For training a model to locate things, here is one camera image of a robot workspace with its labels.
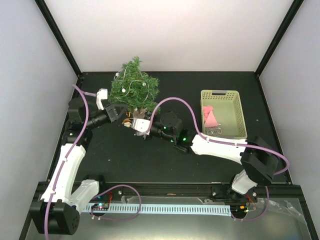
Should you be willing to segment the yellow-green plastic basket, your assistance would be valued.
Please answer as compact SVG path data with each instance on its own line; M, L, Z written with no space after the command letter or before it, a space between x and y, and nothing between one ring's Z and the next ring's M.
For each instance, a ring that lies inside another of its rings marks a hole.
M202 133L205 134L203 106L211 105L222 134L219 138L246 139L247 130L240 94L236 90L202 90L200 98Z

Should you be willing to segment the pink felt bow ornament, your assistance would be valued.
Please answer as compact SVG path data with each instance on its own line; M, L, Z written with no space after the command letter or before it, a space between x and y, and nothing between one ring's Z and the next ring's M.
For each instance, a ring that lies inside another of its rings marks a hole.
M214 110L214 108L211 105L207 105L207 106L202 107L204 121L207 120L210 112L212 112L213 110Z

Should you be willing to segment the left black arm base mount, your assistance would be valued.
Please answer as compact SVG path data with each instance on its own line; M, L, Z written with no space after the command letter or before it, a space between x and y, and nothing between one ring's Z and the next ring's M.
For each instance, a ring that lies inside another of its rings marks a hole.
M88 174L84 178L85 180L95 180L98 182L99 190L98 195L107 190L106 180L103 175L100 174ZM112 203L113 193L112 191L108 191L96 198L93 199L93 205L90 207L90 214L96 217L102 217L106 214L107 210Z

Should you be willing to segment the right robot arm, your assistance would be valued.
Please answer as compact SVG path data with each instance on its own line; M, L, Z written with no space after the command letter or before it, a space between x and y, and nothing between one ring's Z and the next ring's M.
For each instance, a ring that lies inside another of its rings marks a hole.
M144 139L157 137L169 141L183 153L214 156L242 165L242 171L231 178L224 191L213 190L218 198L238 202L256 186L268 187L273 182L279 159L261 149L268 145L259 137L253 141L254 148L250 148L244 139L201 137L196 131L184 128L182 120L171 111L164 113L159 121L136 118L132 127Z

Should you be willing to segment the small green christmas tree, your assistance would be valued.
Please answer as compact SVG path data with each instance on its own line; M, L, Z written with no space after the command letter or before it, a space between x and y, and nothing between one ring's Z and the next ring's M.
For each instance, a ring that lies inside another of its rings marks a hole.
M126 104L132 113L146 109L153 112L157 106L156 98L160 93L158 78L140 69L142 61L138 56L122 64L111 81L108 100L112 104Z

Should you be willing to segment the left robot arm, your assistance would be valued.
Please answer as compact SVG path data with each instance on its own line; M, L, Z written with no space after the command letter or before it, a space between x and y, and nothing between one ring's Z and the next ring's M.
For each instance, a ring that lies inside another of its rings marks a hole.
M73 235L79 226L80 214L94 197L103 199L108 188L104 177L86 178L73 190L79 166L86 155L92 130L116 122L127 111L126 104L97 106L81 97L68 103L67 122L61 139L59 159L48 184L38 200L33 201L29 214L40 234Z

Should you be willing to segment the gingerbread figure ornament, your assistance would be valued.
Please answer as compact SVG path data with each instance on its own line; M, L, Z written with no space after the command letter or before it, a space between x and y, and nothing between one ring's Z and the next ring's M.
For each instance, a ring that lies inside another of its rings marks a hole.
M132 120L130 118L125 118L122 121L122 125L124 125L127 128L131 128L132 127Z

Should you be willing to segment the pink paper ornament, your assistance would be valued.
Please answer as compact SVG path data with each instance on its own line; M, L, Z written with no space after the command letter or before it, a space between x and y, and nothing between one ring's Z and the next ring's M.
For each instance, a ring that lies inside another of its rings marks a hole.
M212 110L204 115L204 127L205 128L215 128L218 127L220 123L218 123L216 117Z

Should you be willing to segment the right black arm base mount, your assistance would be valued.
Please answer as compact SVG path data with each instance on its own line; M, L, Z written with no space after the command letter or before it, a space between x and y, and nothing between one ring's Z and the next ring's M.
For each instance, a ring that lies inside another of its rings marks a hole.
M211 197L216 201L224 203L242 204L251 201L256 203L258 200L256 196L253 196L253 193L253 190L249 190L247 193L241 194L232 190L229 185L219 184L211 187Z

